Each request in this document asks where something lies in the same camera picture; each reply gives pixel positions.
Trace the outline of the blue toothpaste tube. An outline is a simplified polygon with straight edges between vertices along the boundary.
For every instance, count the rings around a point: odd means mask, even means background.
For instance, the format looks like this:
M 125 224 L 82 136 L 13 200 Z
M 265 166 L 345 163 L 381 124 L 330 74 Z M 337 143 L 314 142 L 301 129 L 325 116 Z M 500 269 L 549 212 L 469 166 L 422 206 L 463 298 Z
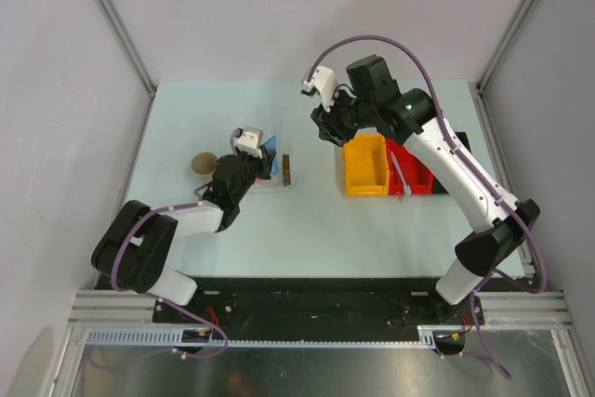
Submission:
M 277 137 L 275 135 L 272 135 L 263 143 L 263 146 L 268 148 L 274 148 L 277 151 Z

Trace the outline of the grey toothbrush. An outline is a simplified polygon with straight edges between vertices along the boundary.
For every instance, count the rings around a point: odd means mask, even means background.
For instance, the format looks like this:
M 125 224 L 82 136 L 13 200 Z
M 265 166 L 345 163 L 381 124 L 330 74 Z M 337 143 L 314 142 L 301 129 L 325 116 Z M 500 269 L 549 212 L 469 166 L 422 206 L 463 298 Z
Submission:
M 393 165 L 394 165 L 394 167 L 395 167 L 395 169 L 396 169 L 396 172 L 397 172 L 397 174 L 398 174 L 398 176 L 399 176 L 399 178 L 400 178 L 400 180 L 401 180 L 401 183 L 403 184 L 403 194 L 404 194 L 405 196 L 411 196 L 411 195 L 412 195 L 412 190 L 411 190 L 411 187 L 410 187 L 410 185 L 407 183 L 407 181 L 405 180 L 405 177 L 404 177 L 403 171 L 402 171 L 402 169 L 401 169 L 401 166 L 400 166 L 400 164 L 399 164 L 399 161 L 398 161 L 398 159 L 397 159 L 397 156 L 396 156 L 396 154 L 395 154 L 394 152 L 392 152 L 392 153 L 390 154 L 390 158 L 391 158 L 391 161 L 392 161 L 392 163 L 393 163 Z

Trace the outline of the clear plastic tray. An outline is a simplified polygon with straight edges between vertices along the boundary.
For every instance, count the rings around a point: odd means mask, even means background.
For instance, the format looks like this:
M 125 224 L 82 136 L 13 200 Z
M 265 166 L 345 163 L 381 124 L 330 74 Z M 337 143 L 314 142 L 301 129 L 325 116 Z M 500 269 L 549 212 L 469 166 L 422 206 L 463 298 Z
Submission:
M 247 195 L 287 192 L 298 184 L 298 179 L 296 170 L 291 170 L 288 175 L 279 171 L 271 174 L 269 179 L 256 179 L 248 189 Z

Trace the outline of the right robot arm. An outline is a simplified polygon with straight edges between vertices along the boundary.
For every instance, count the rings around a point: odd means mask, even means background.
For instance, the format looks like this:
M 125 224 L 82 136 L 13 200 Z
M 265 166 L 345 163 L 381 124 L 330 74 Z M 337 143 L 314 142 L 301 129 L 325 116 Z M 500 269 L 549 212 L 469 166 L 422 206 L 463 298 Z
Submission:
M 435 285 L 430 316 L 450 324 L 472 290 L 518 246 L 526 242 L 540 214 L 531 199 L 520 201 L 497 185 L 439 118 L 432 98 L 422 89 L 402 92 L 386 61 L 372 55 L 347 68 L 350 91 L 342 91 L 335 73 L 316 67 L 302 81 L 305 95 L 319 95 L 311 113 L 319 137 L 342 147 L 361 129 L 374 128 L 419 160 L 454 198 L 472 231 L 455 247 L 456 259 Z

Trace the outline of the white paper cup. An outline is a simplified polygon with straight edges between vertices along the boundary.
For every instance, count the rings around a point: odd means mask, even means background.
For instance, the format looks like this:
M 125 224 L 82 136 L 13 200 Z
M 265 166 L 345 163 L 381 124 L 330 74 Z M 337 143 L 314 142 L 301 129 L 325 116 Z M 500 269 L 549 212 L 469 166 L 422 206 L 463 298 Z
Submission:
M 200 152 L 191 161 L 192 172 L 200 179 L 207 181 L 212 178 L 217 167 L 218 157 L 212 152 Z

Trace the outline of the brown wooden block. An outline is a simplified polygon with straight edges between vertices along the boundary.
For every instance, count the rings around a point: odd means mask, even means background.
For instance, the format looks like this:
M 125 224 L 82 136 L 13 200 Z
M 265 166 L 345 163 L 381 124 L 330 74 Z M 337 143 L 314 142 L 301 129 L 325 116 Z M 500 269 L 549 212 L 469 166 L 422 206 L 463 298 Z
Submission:
M 292 174 L 290 156 L 287 153 L 284 153 L 282 157 L 282 176 L 283 184 L 285 186 L 290 186 L 292 184 Z

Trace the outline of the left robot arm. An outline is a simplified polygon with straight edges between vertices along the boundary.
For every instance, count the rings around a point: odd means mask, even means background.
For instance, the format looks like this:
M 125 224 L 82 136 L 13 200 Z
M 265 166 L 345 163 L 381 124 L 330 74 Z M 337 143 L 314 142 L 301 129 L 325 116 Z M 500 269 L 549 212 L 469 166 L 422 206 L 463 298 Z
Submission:
M 171 301 L 183 321 L 199 320 L 205 299 L 196 294 L 194 279 L 166 265 L 170 248 L 183 238 L 227 230 L 249 189 L 258 179 L 271 178 L 275 157 L 276 151 L 265 146 L 255 155 L 238 150 L 220 157 L 212 179 L 187 204 L 152 209 L 138 200 L 126 202 L 94 249 L 92 267 L 116 291 Z

